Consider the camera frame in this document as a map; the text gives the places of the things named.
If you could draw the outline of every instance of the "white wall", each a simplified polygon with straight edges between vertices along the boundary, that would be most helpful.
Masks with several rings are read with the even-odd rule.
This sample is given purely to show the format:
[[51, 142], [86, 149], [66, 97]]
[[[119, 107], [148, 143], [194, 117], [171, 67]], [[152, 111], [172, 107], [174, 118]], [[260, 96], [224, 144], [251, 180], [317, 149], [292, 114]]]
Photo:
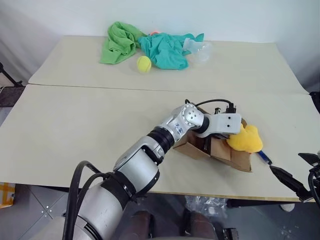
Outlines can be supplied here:
[[104, 36], [123, 21], [146, 33], [276, 42], [302, 85], [320, 89], [319, 12], [319, 0], [0, 0], [0, 61], [27, 81], [62, 35]]

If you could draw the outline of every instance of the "crumpled cloth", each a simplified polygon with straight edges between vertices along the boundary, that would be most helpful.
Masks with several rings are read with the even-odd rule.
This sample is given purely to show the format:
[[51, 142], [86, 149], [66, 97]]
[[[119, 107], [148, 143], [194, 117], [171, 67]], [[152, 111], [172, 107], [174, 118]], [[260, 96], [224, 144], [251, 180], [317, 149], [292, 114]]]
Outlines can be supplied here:
[[189, 66], [184, 56], [190, 54], [190, 52], [183, 51], [185, 39], [190, 38], [196, 42], [203, 42], [204, 36], [203, 33], [196, 37], [191, 33], [186, 35], [156, 33], [140, 37], [138, 43], [145, 55], [158, 68], [182, 70]]
[[136, 53], [138, 38], [146, 36], [135, 26], [116, 21], [108, 28], [108, 37], [102, 46], [100, 63], [117, 64]]

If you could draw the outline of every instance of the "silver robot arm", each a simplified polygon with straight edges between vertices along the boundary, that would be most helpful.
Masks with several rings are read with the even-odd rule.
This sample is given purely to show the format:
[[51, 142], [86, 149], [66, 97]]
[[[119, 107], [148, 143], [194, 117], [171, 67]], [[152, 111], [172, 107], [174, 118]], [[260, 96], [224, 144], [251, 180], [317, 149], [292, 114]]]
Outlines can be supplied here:
[[[73, 239], [109, 239], [127, 203], [155, 185], [160, 176], [158, 165], [189, 130], [204, 138], [214, 133], [236, 134], [240, 125], [241, 116], [237, 113], [203, 114], [192, 103], [173, 110], [170, 117], [116, 161], [107, 179], [87, 191], [75, 221]], [[61, 240], [64, 223], [64, 217], [56, 217], [32, 239]]]

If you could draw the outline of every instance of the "yellow tennis ball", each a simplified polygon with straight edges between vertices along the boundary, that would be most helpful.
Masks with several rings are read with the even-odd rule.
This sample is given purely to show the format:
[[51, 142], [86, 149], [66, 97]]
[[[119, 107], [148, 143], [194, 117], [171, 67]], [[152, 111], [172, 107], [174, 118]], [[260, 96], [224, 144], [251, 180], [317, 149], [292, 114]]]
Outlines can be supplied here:
[[138, 67], [138, 70], [141, 73], [147, 73], [150, 71], [151, 69], [151, 61], [150, 58], [148, 58], [147, 56], [141, 56], [138, 58], [138, 60], [136, 61], [136, 65]]

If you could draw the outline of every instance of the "tabletop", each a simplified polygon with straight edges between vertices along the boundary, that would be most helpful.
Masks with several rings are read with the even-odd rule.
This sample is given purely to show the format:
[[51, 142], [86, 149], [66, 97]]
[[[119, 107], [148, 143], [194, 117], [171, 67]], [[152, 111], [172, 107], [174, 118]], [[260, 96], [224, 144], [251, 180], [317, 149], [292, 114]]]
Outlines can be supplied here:
[[184, 70], [137, 69], [137, 54], [119, 64], [99, 63], [104, 37], [64, 36], [30, 84], [185, 92], [302, 93], [275, 43], [212, 41], [203, 65]]
[[[298, 153], [316, 153], [320, 115], [307, 94], [210, 93], [27, 85], [0, 127], [0, 181], [68, 187], [76, 165], [111, 171], [117, 158], [184, 104], [225, 98], [256, 125], [264, 152], [307, 186], [310, 166]], [[224, 103], [203, 106], [209, 112]], [[257, 154], [252, 172], [217, 160], [192, 159], [171, 149], [153, 192], [294, 201]], [[84, 173], [81, 184], [90, 174]]]

